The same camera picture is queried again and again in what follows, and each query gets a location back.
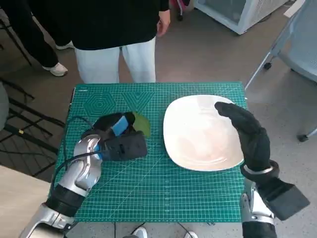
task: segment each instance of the cable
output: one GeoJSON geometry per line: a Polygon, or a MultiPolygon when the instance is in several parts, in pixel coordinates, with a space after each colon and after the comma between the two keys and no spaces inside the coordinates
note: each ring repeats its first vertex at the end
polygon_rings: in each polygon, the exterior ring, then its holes
{"type": "Polygon", "coordinates": [[[54,189],[54,185],[55,185],[55,180],[56,180],[56,176],[58,175],[59,171],[68,163],[78,159],[78,158],[81,158],[81,157],[84,157],[84,156],[90,156],[90,155],[95,155],[95,154],[98,154],[98,153],[102,153],[102,152],[105,152],[105,150],[99,150],[99,151],[94,151],[94,152],[90,152],[90,153],[84,153],[84,154],[80,154],[80,155],[76,155],[68,160],[65,160],[63,163],[61,163],[60,166],[57,167],[54,175],[53,175],[53,178],[52,178],[52,182],[51,182],[51,187],[50,187],[50,194],[52,195],[53,193],[53,189],[54,189]]]}
{"type": "Polygon", "coordinates": [[[86,118],[81,117],[81,116],[73,116],[69,121],[66,122],[65,124],[65,128],[64,128],[64,136],[63,139],[61,141],[61,143],[63,144],[63,154],[64,154],[64,162],[67,160],[67,153],[66,153],[66,134],[67,134],[67,130],[68,130],[68,126],[70,125],[70,123],[72,121],[74,121],[75,119],[80,119],[82,121],[84,121],[85,123],[87,123],[92,129],[94,129],[94,125],[88,121],[86,118]]]}
{"type": "Polygon", "coordinates": [[[144,224],[145,224],[145,222],[142,223],[141,225],[139,225],[136,229],[134,229],[133,232],[131,232],[131,235],[133,235],[133,233],[134,233],[137,229],[139,229],[141,226],[143,226],[144,224]]]}
{"type": "Polygon", "coordinates": [[[178,222],[178,225],[180,225],[189,234],[189,236],[193,238],[192,234],[190,234],[189,231],[182,224],[178,222]]]}
{"type": "Polygon", "coordinates": [[[15,152],[15,151],[6,151],[6,150],[1,150],[1,149],[0,149],[0,152],[2,152],[2,153],[7,153],[7,154],[14,154],[14,155],[39,155],[39,156],[43,156],[43,157],[47,157],[47,158],[50,158],[50,159],[52,159],[52,160],[55,160],[55,159],[53,159],[51,156],[48,156],[48,155],[45,155],[45,154],[41,154],[41,153],[15,152]]]}
{"type": "Polygon", "coordinates": [[[272,16],[272,13],[270,13],[269,15],[267,15],[266,17],[264,17],[261,21],[259,21],[258,23],[262,23],[262,22],[265,22],[267,21],[269,18],[271,18],[272,16]]]}
{"type": "Polygon", "coordinates": [[[113,228],[114,228],[114,238],[116,237],[116,231],[117,231],[117,227],[115,222],[113,223],[113,228]]]}

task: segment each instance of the white sneaker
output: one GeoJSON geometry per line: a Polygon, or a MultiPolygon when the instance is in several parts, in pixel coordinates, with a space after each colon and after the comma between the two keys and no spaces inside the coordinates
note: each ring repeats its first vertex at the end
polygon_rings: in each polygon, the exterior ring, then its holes
{"type": "Polygon", "coordinates": [[[192,238],[192,237],[193,238],[198,238],[198,236],[194,232],[189,232],[189,234],[186,233],[186,235],[184,236],[184,238],[192,238]]]}
{"type": "Polygon", "coordinates": [[[67,45],[64,45],[64,46],[58,46],[58,45],[56,45],[55,47],[56,47],[56,49],[58,49],[58,50],[65,50],[65,49],[68,49],[68,48],[74,49],[74,48],[75,48],[72,41],[69,42],[67,45]]]}
{"type": "Polygon", "coordinates": [[[147,230],[144,227],[139,227],[133,235],[137,236],[138,238],[148,238],[147,230]]]}
{"type": "Polygon", "coordinates": [[[55,65],[54,67],[52,68],[47,68],[47,67],[44,67],[42,66],[43,69],[51,72],[52,75],[56,76],[56,77],[62,77],[64,75],[67,74],[68,70],[67,68],[65,68],[62,64],[60,63],[57,63],[57,65],[55,65]]]}

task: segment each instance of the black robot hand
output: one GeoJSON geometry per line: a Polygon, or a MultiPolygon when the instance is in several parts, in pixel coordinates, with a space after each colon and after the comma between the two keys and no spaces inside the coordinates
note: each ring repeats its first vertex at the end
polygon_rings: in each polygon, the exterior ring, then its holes
{"type": "Polygon", "coordinates": [[[270,168],[269,137],[253,114],[235,104],[223,102],[217,102],[215,108],[221,116],[230,118],[237,129],[248,168],[256,172],[270,168]]]}

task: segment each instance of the person's hand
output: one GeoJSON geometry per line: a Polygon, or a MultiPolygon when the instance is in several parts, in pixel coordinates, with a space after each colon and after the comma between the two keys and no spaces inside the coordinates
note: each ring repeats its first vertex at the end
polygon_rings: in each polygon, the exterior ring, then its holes
{"type": "Polygon", "coordinates": [[[237,129],[248,168],[253,171],[270,168],[269,137],[253,114],[235,104],[217,102],[214,107],[221,116],[230,118],[237,129]]]}
{"type": "Polygon", "coordinates": [[[163,36],[168,29],[170,24],[170,11],[160,11],[159,13],[159,21],[158,21],[158,33],[157,36],[163,36]]]}

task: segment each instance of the square plate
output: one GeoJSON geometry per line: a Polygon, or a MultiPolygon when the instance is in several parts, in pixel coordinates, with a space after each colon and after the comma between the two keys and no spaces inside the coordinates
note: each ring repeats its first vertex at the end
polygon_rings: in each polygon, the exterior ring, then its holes
{"type": "Polygon", "coordinates": [[[196,171],[221,171],[243,161],[237,130],[222,117],[216,102],[232,103],[214,95],[192,95],[173,101],[163,123],[165,147],[177,165],[196,171]]]}

